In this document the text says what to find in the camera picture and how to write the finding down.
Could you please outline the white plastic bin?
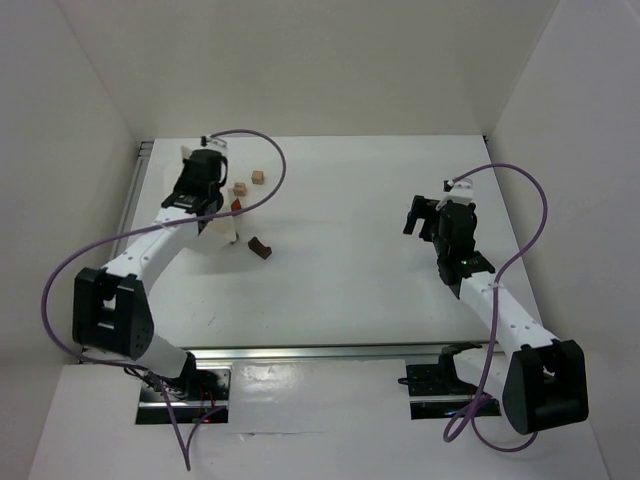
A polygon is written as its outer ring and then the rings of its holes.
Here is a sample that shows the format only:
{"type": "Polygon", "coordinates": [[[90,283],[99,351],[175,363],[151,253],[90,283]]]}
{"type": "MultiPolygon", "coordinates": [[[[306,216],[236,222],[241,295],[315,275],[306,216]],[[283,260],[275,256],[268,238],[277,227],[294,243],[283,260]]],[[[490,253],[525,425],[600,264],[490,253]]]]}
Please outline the white plastic bin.
{"type": "MultiPolygon", "coordinates": [[[[177,160],[171,160],[163,173],[163,194],[167,197],[172,191],[183,170],[183,160],[188,158],[194,148],[182,145],[177,160]]],[[[192,240],[187,249],[199,254],[212,254],[238,239],[234,218],[229,216],[210,221],[202,233],[192,240]]]]}

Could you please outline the light wood cube block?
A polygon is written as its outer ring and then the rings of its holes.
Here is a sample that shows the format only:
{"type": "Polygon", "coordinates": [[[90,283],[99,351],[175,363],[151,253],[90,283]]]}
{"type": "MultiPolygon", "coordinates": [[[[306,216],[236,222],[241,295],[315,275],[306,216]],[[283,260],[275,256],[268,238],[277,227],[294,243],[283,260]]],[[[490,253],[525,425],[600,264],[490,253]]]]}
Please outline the light wood cube block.
{"type": "Polygon", "coordinates": [[[263,185],[265,182],[264,172],[261,170],[254,170],[251,175],[251,180],[253,184],[263,185]]]}

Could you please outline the dark brown arch block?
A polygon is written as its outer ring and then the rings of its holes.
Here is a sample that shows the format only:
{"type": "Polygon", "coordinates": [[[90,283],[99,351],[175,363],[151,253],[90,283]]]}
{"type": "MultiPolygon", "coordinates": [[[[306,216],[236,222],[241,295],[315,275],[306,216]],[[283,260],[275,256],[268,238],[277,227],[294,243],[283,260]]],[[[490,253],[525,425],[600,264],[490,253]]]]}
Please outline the dark brown arch block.
{"type": "Polygon", "coordinates": [[[272,255],[272,248],[263,244],[257,237],[252,237],[247,242],[248,248],[261,259],[266,260],[272,255]]]}

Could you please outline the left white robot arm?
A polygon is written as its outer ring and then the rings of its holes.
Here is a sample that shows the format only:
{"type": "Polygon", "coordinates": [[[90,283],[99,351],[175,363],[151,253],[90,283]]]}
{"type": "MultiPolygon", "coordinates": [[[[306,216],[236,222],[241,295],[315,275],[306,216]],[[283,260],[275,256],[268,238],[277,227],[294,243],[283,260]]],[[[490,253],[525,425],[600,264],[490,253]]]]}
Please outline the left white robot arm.
{"type": "Polygon", "coordinates": [[[177,254],[224,205],[228,160],[200,148],[182,160],[173,190],[154,220],[125,252],[99,269],[84,268],[74,280],[72,337],[83,346],[117,354],[152,373],[180,396],[216,380],[197,369],[195,356],[155,332],[148,293],[177,254]]]}

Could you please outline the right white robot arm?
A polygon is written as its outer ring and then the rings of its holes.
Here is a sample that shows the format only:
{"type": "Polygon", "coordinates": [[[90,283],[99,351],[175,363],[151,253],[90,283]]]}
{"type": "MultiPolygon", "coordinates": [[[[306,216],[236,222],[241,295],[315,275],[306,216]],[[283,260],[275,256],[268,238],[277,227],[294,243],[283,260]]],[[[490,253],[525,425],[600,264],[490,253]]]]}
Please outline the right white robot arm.
{"type": "Polygon", "coordinates": [[[496,282],[494,266],[475,248],[476,226],[472,202],[415,196],[403,229],[434,246],[440,279],[479,317],[502,351],[488,361],[487,348],[478,344],[446,346],[438,358],[439,380],[456,393],[482,387],[520,434],[586,420],[582,348],[558,339],[496,282]]]}

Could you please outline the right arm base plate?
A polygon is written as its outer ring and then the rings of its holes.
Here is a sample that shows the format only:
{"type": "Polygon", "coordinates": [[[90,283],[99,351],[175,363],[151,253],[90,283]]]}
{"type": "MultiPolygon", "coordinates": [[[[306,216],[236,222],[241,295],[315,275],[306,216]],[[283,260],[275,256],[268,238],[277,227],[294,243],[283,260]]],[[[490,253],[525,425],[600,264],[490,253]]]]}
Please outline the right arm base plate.
{"type": "Polygon", "coordinates": [[[450,419],[471,403],[476,391],[470,384],[446,380],[436,364],[407,365],[397,383],[408,391],[412,420],[450,419]]]}

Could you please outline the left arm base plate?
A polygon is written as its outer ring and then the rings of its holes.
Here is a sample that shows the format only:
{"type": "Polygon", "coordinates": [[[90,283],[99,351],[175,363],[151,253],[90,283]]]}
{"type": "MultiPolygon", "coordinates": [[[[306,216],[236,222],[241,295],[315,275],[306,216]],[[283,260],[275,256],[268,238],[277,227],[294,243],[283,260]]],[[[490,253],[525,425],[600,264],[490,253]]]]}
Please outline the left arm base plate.
{"type": "MultiPolygon", "coordinates": [[[[171,400],[179,425],[192,425],[204,417],[205,423],[223,424],[229,417],[229,394],[232,373],[229,366],[207,369],[209,379],[190,393],[180,393],[168,385],[165,389],[171,400]]],[[[136,425],[169,425],[170,415],[159,387],[148,375],[143,376],[136,425]]]]}

